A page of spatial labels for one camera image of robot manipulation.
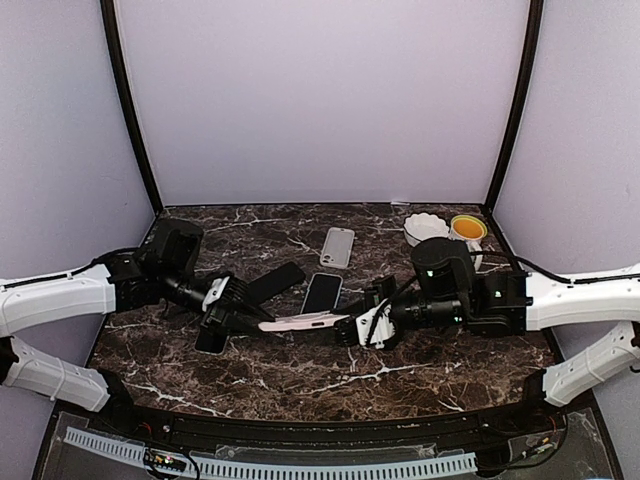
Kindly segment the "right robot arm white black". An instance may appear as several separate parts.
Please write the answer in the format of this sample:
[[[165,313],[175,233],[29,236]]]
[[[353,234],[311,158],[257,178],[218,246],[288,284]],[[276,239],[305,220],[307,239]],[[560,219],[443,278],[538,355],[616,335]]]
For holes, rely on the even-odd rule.
[[[510,413],[521,434],[585,391],[639,359],[639,268],[562,277],[536,265],[529,271],[479,274],[474,253],[461,240],[435,237],[411,251],[410,283],[384,290],[331,313],[344,346],[392,349],[412,329],[460,326],[482,337],[517,336],[562,325],[611,322],[600,340],[551,367],[529,375],[524,401]]]

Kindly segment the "phone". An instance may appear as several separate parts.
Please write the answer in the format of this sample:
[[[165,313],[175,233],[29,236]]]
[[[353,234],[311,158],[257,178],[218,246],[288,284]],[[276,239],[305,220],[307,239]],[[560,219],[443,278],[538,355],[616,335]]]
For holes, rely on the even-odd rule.
[[[195,341],[194,348],[201,353],[220,355],[224,352],[227,341],[227,334],[210,333],[206,330],[201,330]]]
[[[349,318],[349,315],[335,314],[331,311],[313,312],[260,322],[258,328],[267,333],[317,330],[333,327],[336,322]]]
[[[343,279],[339,275],[315,273],[302,304],[301,314],[317,313],[334,309],[340,299]]]

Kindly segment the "white phone case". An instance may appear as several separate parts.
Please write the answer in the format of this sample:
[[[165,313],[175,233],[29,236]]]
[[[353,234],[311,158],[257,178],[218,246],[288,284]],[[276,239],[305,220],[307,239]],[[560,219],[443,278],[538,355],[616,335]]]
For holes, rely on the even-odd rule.
[[[349,266],[355,232],[351,229],[331,227],[326,234],[319,256],[321,266],[346,269]]]

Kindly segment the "black smartphone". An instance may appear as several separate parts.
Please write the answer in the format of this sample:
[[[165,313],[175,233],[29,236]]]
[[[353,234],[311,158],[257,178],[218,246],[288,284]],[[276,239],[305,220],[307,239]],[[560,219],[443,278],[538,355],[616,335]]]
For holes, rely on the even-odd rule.
[[[305,272],[295,263],[287,262],[248,284],[250,298],[261,305],[289,288],[303,283]]]

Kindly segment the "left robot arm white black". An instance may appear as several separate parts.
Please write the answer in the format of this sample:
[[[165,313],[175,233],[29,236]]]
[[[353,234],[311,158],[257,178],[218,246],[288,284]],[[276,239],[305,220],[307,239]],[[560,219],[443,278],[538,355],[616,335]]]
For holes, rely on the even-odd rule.
[[[199,277],[194,266],[203,230],[188,221],[159,221],[137,248],[103,254],[76,270],[1,284],[1,383],[101,412],[120,436],[141,427],[140,412],[118,375],[83,368],[17,338],[30,327],[84,315],[121,313],[167,301],[201,317],[212,335],[259,334],[251,316],[270,319],[249,286],[228,271]]]

